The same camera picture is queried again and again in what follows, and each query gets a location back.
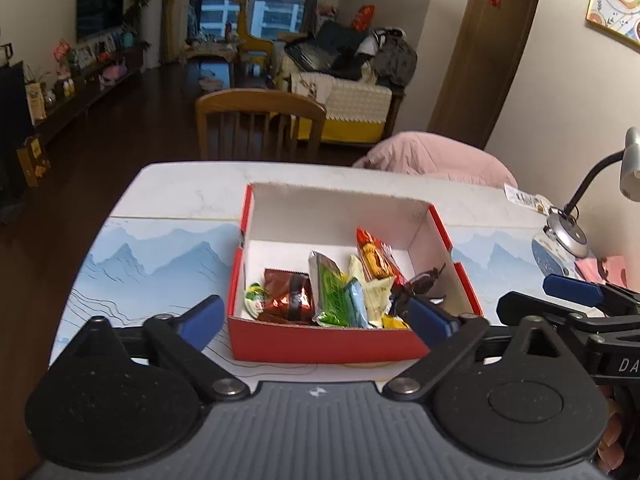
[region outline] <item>white tabletop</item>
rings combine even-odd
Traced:
[[[541,228],[545,217],[491,187],[425,176],[272,162],[176,162],[144,168],[111,216],[237,219],[250,182],[279,182],[426,200],[446,226]]]

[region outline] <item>gray ribbed panel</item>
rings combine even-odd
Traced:
[[[314,396],[322,388],[326,392]],[[171,456],[117,473],[43,464],[33,480],[597,480],[588,463],[538,474],[503,470],[444,440],[422,407],[372,383],[263,383],[220,404]]]

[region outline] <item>wooden door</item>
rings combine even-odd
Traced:
[[[484,148],[520,62],[537,3],[468,0],[430,132]]]

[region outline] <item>desk lamp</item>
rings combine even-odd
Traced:
[[[545,231],[555,235],[558,242],[577,258],[585,258],[589,254],[587,237],[571,215],[578,200],[587,191],[591,181],[614,162],[622,161],[620,170],[620,192],[629,200],[640,202],[640,129],[632,126],[626,131],[625,149],[606,156],[597,163],[584,178],[578,191],[562,208],[549,209]]]

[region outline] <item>television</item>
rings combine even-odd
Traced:
[[[77,0],[76,39],[122,25],[124,0]]]

